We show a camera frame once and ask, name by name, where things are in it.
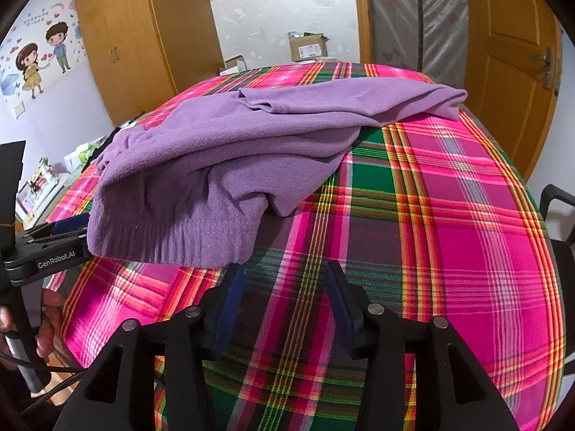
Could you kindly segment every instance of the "screw head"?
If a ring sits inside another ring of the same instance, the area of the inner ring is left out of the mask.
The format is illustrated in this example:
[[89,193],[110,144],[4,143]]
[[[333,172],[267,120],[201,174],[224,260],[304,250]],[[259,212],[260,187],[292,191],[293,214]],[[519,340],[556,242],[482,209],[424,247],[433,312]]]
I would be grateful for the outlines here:
[[183,313],[186,318],[196,318],[202,314],[202,308],[199,306],[188,306]]
[[379,303],[370,303],[369,305],[367,305],[367,312],[369,312],[370,314],[383,314],[385,311],[385,308],[383,307],[383,305],[380,305]]
[[439,329],[445,329],[449,325],[449,321],[442,316],[436,316],[433,318],[433,325]]
[[124,329],[126,332],[130,332],[131,330],[136,329],[138,324],[140,323],[137,321],[137,319],[126,319],[122,323],[122,329]]

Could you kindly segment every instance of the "butterfly sticker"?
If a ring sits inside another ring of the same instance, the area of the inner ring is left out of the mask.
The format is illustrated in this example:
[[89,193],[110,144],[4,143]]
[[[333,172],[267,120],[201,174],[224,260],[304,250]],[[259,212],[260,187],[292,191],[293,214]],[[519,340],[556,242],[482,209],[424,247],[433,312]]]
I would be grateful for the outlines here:
[[18,79],[18,74],[8,74],[4,77],[4,70],[0,73],[0,90],[3,95],[13,95],[16,93],[18,85],[14,85]]

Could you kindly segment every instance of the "wooden floor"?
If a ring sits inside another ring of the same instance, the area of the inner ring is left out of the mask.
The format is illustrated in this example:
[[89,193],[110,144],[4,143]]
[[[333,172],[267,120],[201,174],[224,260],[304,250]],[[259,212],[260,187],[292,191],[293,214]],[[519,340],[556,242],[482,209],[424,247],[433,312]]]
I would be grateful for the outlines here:
[[[54,354],[51,354],[50,356],[48,356],[48,364],[50,366],[65,366],[64,364],[62,364],[62,362],[56,358],[56,356]],[[58,384],[60,384],[63,380],[67,379],[68,377],[70,377],[71,374],[70,373],[52,373],[52,380],[50,381],[50,384],[48,384],[48,386],[45,387],[45,389],[42,389],[39,393],[37,394],[32,394],[33,397],[38,397],[42,394],[45,394],[48,391],[51,391],[54,387],[56,387]],[[72,395],[72,392],[74,392],[74,389],[76,388],[76,384],[73,384],[70,387],[66,387],[66,389],[61,390],[57,393],[55,393],[52,397],[50,397],[50,400],[52,401],[52,403],[54,405],[61,405],[62,403],[64,403],[68,397],[70,395]]]

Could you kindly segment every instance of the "cartoon girl sticker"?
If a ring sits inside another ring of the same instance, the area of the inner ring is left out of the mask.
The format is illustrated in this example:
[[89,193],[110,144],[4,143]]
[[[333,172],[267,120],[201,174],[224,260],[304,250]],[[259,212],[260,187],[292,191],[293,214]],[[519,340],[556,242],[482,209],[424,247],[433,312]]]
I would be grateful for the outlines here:
[[24,84],[22,85],[23,91],[32,91],[32,99],[35,99],[34,89],[37,87],[40,93],[43,93],[40,83],[42,78],[38,71],[40,69],[45,69],[50,66],[48,63],[46,66],[38,66],[38,45],[35,43],[29,43],[22,50],[19,51],[18,56],[16,56],[16,68],[24,73]]

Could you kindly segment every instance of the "sweater sleeve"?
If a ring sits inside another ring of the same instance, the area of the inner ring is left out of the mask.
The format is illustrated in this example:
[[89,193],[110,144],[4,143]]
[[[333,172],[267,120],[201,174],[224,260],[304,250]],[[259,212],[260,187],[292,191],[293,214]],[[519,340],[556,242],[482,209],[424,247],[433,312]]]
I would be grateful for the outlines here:
[[94,161],[94,167],[98,175],[102,172],[120,154],[132,147],[137,140],[148,133],[145,125],[134,126],[123,131],[120,131],[111,144],[102,152]]
[[459,118],[467,92],[412,79],[365,77],[281,89],[239,88],[238,98],[252,110],[276,114],[350,112],[364,116],[389,112],[393,121],[427,111]]

